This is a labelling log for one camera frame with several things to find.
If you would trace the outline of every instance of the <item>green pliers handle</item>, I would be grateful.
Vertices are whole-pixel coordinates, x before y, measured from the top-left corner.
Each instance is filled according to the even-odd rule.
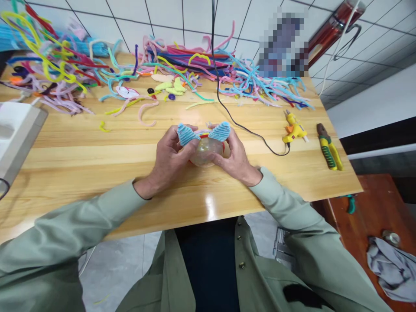
[[[348,195],[350,204],[348,206],[347,212],[352,215],[355,212],[355,197],[354,195]]]
[[[340,196],[339,198],[341,198],[341,197],[348,197],[347,213],[352,215],[355,212],[355,195],[354,194],[348,194],[348,195]]]

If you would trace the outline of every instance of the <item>sleeve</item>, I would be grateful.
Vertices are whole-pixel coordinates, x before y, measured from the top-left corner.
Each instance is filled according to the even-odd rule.
[[[56,209],[0,245],[0,311],[84,311],[78,258],[143,206],[128,181]]]
[[[338,232],[300,195],[281,186],[268,169],[262,167],[261,172],[263,179],[250,189],[290,232],[286,243],[296,256],[297,276],[336,311],[391,312]]]

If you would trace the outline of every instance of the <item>wooden tabletop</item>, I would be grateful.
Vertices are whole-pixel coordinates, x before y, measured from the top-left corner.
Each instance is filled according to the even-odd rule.
[[[119,64],[132,64],[132,55],[119,55]],[[7,80],[11,68],[3,73]],[[311,99],[315,110],[290,109],[308,132],[309,143],[296,139],[287,156],[275,156],[258,137],[234,127],[243,141],[253,165],[265,166],[284,186],[299,193],[307,201],[361,192],[362,188],[345,155],[328,115],[316,94],[310,78],[303,79],[307,90],[302,96]],[[203,81],[198,88],[206,98],[216,98],[216,84]],[[125,86],[147,94],[158,83],[151,78],[139,78]],[[152,122],[146,127],[138,122],[137,113],[143,101],[127,108],[117,117],[104,112],[120,107],[123,102],[97,98],[109,93],[108,87],[95,87],[83,105],[95,115],[82,113],[73,117],[58,113],[45,105],[49,116],[25,160],[9,194],[0,202],[0,242],[11,239],[33,225],[36,218],[62,205],[88,199],[136,176],[143,177],[152,170],[156,144],[172,124],[194,124],[206,128],[206,122],[232,123],[219,103],[204,104],[185,110],[201,101],[187,91],[176,101],[164,102],[159,94],[159,106],[146,109],[143,120]],[[19,92],[0,86],[0,101],[18,97]],[[279,107],[268,107],[251,99],[221,96],[234,119],[265,137],[277,152],[284,153],[282,137],[287,121]],[[101,121],[111,132],[100,131]],[[329,170],[322,155],[316,124],[323,123],[338,148],[344,171]],[[220,168],[199,168],[188,164],[183,176],[171,188],[157,195],[142,207],[107,239],[117,239],[153,231],[202,223],[263,210],[256,196]]]
[[[355,197],[355,213],[347,213],[349,203],[346,197],[330,198],[323,201],[325,219],[341,234],[345,248],[363,267],[378,294],[390,308],[395,312],[416,311],[416,306],[412,303],[387,297],[378,283],[378,277],[367,263],[368,238],[381,238],[383,230],[397,233],[401,240],[399,248],[416,254],[416,222],[390,175],[360,175],[358,178],[364,192]]]

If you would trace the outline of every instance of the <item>yellow glue gun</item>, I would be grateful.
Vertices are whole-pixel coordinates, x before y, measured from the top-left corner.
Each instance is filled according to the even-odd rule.
[[[295,115],[289,112],[288,110],[286,110],[285,115],[286,115],[286,120],[290,126],[285,127],[289,135],[283,137],[283,142],[284,143],[293,142],[293,140],[296,137],[301,137],[305,140],[305,142],[309,142],[309,139],[306,136],[308,133],[305,131],[305,129],[303,129],[300,122],[296,120]]]

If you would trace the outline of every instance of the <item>pile of pipe cleaners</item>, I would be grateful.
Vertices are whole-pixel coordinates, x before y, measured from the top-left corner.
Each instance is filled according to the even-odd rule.
[[[25,12],[18,12],[17,4],[24,5]],[[64,114],[75,115],[83,111],[93,114],[81,104],[82,99],[90,91],[90,88],[106,85],[109,94],[98,99],[104,101],[107,98],[117,98],[124,104],[107,112],[108,115],[117,116],[127,107],[141,100],[152,101],[144,104],[139,110],[139,121],[143,109],[148,106],[158,105],[156,94],[166,92],[164,97],[175,100],[189,87],[200,97],[203,102],[195,103],[190,107],[204,103],[213,103],[214,99],[207,99],[198,93],[201,78],[216,81],[217,76],[213,65],[211,52],[211,37],[204,36],[207,40],[207,48],[193,48],[178,44],[166,45],[162,39],[144,36],[143,50],[139,52],[139,46],[135,45],[135,64],[118,64],[115,54],[121,43],[105,45],[104,40],[91,38],[86,41],[89,46],[89,55],[81,53],[77,44],[71,39],[70,34],[58,36],[51,23],[37,15],[37,13],[23,0],[12,0],[14,12],[2,12],[2,19],[10,26],[17,46],[27,46],[30,52],[26,56],[12,57],[8,65],[16,65],[10,81],[1,84],[22,91],[22,97],[35,96],[40,102]],[[252,98],[266,105],[282,107],[278,105],[280,98],[289,102],[292,107],[302,109],[313,107],[308,99],[300,96],[298,87],[306,90],[299,77],[271,77],[264,78],[259,75],[259,66],[252,67],[251,59],[237,59],[234,52],[226,49],[230,39],[234,35],[234,21],[231,34],[220,44],[214,47],[214,57],[218,68],[220,90],[223,95],[232,97]],[[108,51],[113,67],[108,66],[94,52],[94,45],[104,45]],[[140,95],[133,88],[124,86],[130,80],[137,80],[141,76],[150,76],[160,82],[154,89],[148,89],[148,95]]]

